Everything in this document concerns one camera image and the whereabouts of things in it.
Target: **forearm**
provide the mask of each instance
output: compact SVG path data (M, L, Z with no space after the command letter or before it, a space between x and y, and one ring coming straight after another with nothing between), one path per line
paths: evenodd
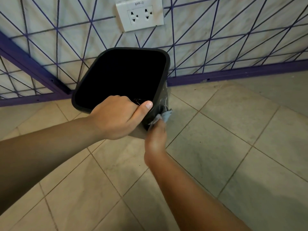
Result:
M153 157L149 168L181 230L250 230L167 154Z
M88 118L79 118L0 142L0 214L49 172L101 140Z

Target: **white electrical outlet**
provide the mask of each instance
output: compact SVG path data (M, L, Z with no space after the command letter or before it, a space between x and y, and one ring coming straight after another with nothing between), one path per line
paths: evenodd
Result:
M127 0L116 7L125 32L164 25L162 0Z

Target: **fingernail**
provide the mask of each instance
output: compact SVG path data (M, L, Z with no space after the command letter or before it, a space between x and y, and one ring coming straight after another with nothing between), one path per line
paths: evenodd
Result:
M148 101L148 102L145 104L145 106L146 106L148 109L150 109L150 108L152 108L153 103L152 103L151 101Z

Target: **trash can opening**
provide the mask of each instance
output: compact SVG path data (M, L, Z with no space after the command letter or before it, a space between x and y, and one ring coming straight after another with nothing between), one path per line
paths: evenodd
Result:
M166 60L165 54L156 50L107 50L97 57L77 86L74 102L92 110L110 95L127 96L136 104L153 101Z

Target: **person's left arm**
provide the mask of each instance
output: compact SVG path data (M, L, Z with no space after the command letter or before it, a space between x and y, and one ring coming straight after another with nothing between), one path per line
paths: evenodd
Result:
M0 215L60 164L103 139L132 132L152 108L110 96L88 117L0 142Z

